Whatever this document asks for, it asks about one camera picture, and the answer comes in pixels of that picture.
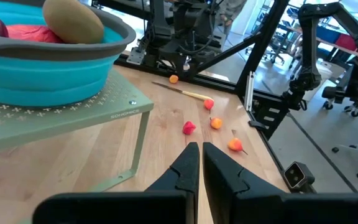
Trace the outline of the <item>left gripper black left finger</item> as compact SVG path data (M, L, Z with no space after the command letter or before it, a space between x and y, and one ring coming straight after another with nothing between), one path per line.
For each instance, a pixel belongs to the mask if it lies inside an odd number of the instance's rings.
M170 167L147 189L154 192L147 207L152 224L197 224L200 150L189 143Z

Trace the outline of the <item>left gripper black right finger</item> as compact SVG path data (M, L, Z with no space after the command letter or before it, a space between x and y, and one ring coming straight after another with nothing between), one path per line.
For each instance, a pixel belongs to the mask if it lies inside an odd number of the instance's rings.
M214 224L283 224L284 191L203 144L203 175Z

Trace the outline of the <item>knife with cream handle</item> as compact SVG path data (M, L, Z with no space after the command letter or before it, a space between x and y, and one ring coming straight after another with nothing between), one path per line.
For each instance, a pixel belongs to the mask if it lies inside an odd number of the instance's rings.
M193 98L197 98L199 100L212 100L211 97L209 96L205 96L205 95L201 95L201 94L198 94L198 93L193 93L193 92L189 92L189 91L184 91L184 90L179 90L177 88L174 88L174 87L170 87L168 85L164 85L162 83L158 83L158 82L152 82L153 84L155 85L158 85L160 87L163 87L163 88L166 88L166 89L169 89L169 90L173 90L173 91L176 91L176 92L179 92L181 94L184 94L184 95L187 95L187 96L191 96Z

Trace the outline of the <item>blue bowl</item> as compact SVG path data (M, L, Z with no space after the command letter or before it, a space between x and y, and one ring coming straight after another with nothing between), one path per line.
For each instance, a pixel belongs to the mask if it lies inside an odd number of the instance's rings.
M42 13L44 2L0 0L0 20L6 26L47 26ZM103 23L100 43L54 44L0 37L0 103L61 106L101 91L114 61L136 34L119 17L88 7Z

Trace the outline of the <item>brown kiwi fruit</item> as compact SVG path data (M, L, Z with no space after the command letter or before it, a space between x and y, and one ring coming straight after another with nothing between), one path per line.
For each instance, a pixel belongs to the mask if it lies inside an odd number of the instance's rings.
M97 44L104 37L100 18L78 0L45 0L42 13L46 25L69 44Z

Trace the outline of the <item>silver aluminium extrusion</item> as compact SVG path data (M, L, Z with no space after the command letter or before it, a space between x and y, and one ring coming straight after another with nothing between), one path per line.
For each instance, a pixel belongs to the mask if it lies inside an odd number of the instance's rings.
M250 71L247 77L247 86L246 86L246 94L245 94L245 108L246 111L252 111L253 105L253 94L254 94L254 77L255 72Z

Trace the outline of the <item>green perforated metal shelf riser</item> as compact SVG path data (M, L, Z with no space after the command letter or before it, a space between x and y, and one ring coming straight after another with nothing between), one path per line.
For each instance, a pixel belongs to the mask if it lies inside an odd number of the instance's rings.
M91 188L93 192L102 192L135 176L153 107L149 98L112 69L104 88L78 103L42 109L0 104L0 149L140 114L132 165L130 169Z

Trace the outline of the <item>person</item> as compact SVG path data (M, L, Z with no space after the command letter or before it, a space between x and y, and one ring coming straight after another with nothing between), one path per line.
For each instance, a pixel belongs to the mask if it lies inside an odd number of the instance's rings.
M241 13L246 2L247 0L223 0L221 3L219 16L226 36L229 35L232 23Z

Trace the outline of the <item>silver metal mounting bracket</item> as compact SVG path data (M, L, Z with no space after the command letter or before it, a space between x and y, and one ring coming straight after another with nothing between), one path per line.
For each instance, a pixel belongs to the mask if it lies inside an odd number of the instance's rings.
M134 65L141 65L145 57L145 49L142 47L133 47L131 52L126 59L127 63L131 63Z

